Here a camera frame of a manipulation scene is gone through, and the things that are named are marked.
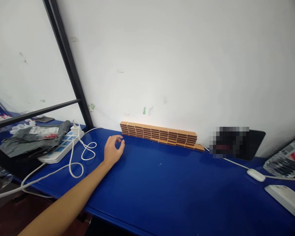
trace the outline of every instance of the plastic water bottle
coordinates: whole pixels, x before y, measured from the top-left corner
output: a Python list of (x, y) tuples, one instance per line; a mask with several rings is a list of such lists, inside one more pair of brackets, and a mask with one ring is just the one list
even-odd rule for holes
[(295, 177), (295, 141), (267, 160), (263, 168), (274, 176)]

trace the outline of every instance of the black metal bar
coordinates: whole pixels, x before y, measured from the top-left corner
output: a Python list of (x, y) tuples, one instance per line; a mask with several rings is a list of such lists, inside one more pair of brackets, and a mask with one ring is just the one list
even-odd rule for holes
[(37, 116), (37, 115), (41, 115), (41, 114), (44, 114), (44, 113), (47, 113), (47, 112), (50, 112), (50, 111), (53, 111), (53, 110), (57, 110), (59, 108), (63, 108), (63, 107), (72, 105), (74, 103), (78, 103), (80, 101), (81, 101), (80, 99), (75, 99), (75, 100), (72, 100), (72, 101), (69, 101), (69, 102), (65, 102), (65, 103), (61, 103), (61, 104), (54, 105), (54, 106), (51, 106), (51, 107), (43, 108), (43, 109), (40, 109), (40, 110), (37, 110), (37, 111), (29, 112), (29, 113), (26, 113), (24, 115), (19, 115), (19, 116), (16, 116), (16, 117), (12, 117), (10, 119), (2, 120), (2, 121), (0, 121), (0, 128), (2, 128), (4, 126), (7, 126), (7, 125), (14, 124), (16, 122), (26, 120), (28, 118), (32, 118), (32, 117)]
[(86, 99), (84, 96), (78, 71), (74, 63), (73, 55), (70, 49), (66, 31), (61, 19), (57, 1), (43, 0), (43, 2), (50, 20), (50, 24), (52, 26), (53, 32), (56, 37), (56, 40), (62, 55), (62, 59), (65, 63), (65, 66), (69, 75), (69, 79), (71, 81), (72, 88), (75, 93), (75, 97), (78, 99), (81, 99), (81, 101), (79, 102), (79, 107), (80, 107), (84, 122), (86, 124), (87, 129), (91, 129), (93, 128), (93, 122), (91, 119), (91, 115), (89, 113), (88, 105), (86, 103)]

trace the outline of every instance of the charging cable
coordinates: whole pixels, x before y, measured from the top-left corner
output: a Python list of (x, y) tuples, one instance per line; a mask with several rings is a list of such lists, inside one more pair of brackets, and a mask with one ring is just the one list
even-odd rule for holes
[[(83, 145), (83, 147), (84, 147), (84, 150), (83, 150), (82, 155), (81, 155), (81, 159), (84, 160), (84, 161), (91, 160), (91, 159), (93, 159), (93, 158), (95, 157), (95, 152), (92, 151), (91, 149), (95, 148), (95, 147), (97, 146), (97, 143), (96, 143), (96, 142), (91, 142), (91, 143), (89, 143), (88, 145), (85, 145), (85, 144), (83, 143), (83, 141), (80, 139), (80, 129), (81, 129), (81, 128), (80, 128), (80, 123), (79, 123), (79, 122), (78, 122), (78, 124), (79, 124), (79, 126), (78, 126), (78, 139), (79, 139), (80, 143), (81, 143), (81, 144)], [(93, 128), (93, 129), (90, 129), (90, 130), (87, 131), (85, 134), (87, 134), (88, 132), (90, 132), (90, 131), (92, 131), (92, 130), (94, 130), (94, 129), (98, 129), (98, 128), (99, 128), (99, 127), (97, 127), (97, 128)], [(60, 171), (60, 170), (62, 170), (62, 169), (64, 169), (64, 168), (66, 168), (66, 167), (69, 167), (69, 172), (70, 172), (70, 174), (71, 174), (72, 177), (74, 177), (74, 178), (80, 178), (80, 177), (83, 175), (83, 173), (84, 173), (84, 168), (83, 168), (83, 165), (82, 165), (81, 163), (79, 163), (79, 162), (71, 163), (71, 161), (72, 161), (72, 156), (73, 156), (73, 147), (74, 147), (74, 142), (73, 142), (73, 140), (72, 140), (72, 150), (71, 150), (71, 156), (70, 156), (70, 161), (69, 161), (69, 164), (68, 164), (68, 165), (65, 165), (65, 166), (61, 167), (60, 169), (58, 169), (58, 170), (56, 170), (56, 171), (54, 171), (54, 172), (52, 172), (52, 173), (49, 173), (48, 175), (45, 175), (45, 176), (43, 176), (43, 177), (41, 177), (41, 178), (39, 178), (39, 179), (37, 179), (37, 180), (34, 180), (34, 181), (32, 181), (32, 182), (29, 182), (28, 184), (24, 184), (25, 181), (26, 181), (26, 180), (27, 180), (27, 179), (28, 179), (28, 178), (29, 178), (34, 172), (36, 172), (37, 170), (39, 170), (41, 167), (43, 167), (43, 166), (46, 164), (46, 163), (43, 163), (43, 164), (41, 164), (39, 167), (37, 167), (35, 170), (33, 170), (31, 173), (29, 173), (29, 174), (24, 178), (24, 180), (22, 181), (20, 187), (18, 187), (18, 188), (16, 188), (16, 189), (13, 189), (13, 190), (11, 190), (11, 191), (8, 191), (8, 192), (0, 193), (0, 198), (6, 197), (6, 196), (8, 196), (8, 195), (11, 195), (11, 194), (16, 193), (16, 192), (21, 191), (21, 190), (22, 190), (23, 192), (30, 193), (30, 194), (33, 194), (33, 195), (36, 195), (36, 196), (40, 196), (40, 197), (44, 197), (44, 198), (52, 198), (52, 197), (50, 197), (50, 196), (45, 196), (45, 195), (41, 195), (41, 194), (37, 194), (37, 193), (33, 193), (33, 192), (29, 192), (29, 191), (27, 191), (27, 190), (25, 190), (25, 189), (26, 189), (27, 187), (31, 186), (32, 184), (37, 183), (38, 181), (40, 181), (40, 180), (42, 180), (42, 179), (45, 179), (45, 178), (47, 178), (48, 176), (53, 175), (53, 174), (57, 173), (58, 171)], [(89, 159), (84, 159), (84, 158), (83, 158), (83, 154), (84, 154), (85, 150), (91, 151), (91, 152), (94, 154), (93, 157), (91, 157), (91, 158), (89, 158)], [(72, 170), (71, 170), (71, 165), (80, 165), (81, 168), (82, 168), (82, 173), (81, 173), (79, 176), (74, 175), (74, 174), (72, 173)]]
[(240, 167), (242, 167), (242, 168), (245, 168), (245, 169), (247, 169), (247, 173), (251, 176), (251, 177), (253, 177), (254, 179), (256, 179), (256, 180), (258, 180), (258, 181), (260, 181), (260, 182), (263, 182), (264, 181), (264, 179), (265, 178), (270, 178), (270, 179), (280, 179), (280, 180), (292, 180), (292, 181), (295, 181), (295, 178), (285, 178), (285, 177), (276, 177), (276, 176), (270, 176), (270, 175), (263, 175), (263, 174), (261, 174), (260, 172), (258, 172), (258, 171), (256, 171), (255, 169), (250, 169), (250, 168), (248, 168), (248, 167), (246, 167), (246, 166), (243, 166), (243, 165), (241, 165), (241, 164), (238, 164), (238, 163), (236, 163), (236, 162), (234, 162), (234, 161), (231, 161), (231, 160), (229, 160), (229, 159), (226, 159), (226, 158), (223, 158), (224, 160), (227, 160), (227, 161), (229, 161), (229, 162), (231, 162), (231, 163), (233, 163), (233, 164), (235, 164), (235, 165), (238, 165), (238, 166), (240, 166)]

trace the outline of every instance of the hand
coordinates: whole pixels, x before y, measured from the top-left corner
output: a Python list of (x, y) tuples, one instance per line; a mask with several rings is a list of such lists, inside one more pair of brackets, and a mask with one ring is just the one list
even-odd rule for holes
[[(125, 141), (121, 141), (123, 137), (120, 135), (110, 136), (106, 142), (105, 150), (104, 150), (104, 163), (108, 164), (112, 167), (121, 157), (124, 148)], [(121, 143), (120, 148), (117, 149), (115, 147), (115, 143)]]

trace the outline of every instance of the pixelated screen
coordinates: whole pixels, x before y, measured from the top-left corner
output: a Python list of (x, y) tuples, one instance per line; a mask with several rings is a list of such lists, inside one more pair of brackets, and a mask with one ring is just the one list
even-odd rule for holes
[(249, 127), (216, 127), (210, 134), (210, 154), (214, 158), (252, 160), (265, 135)]

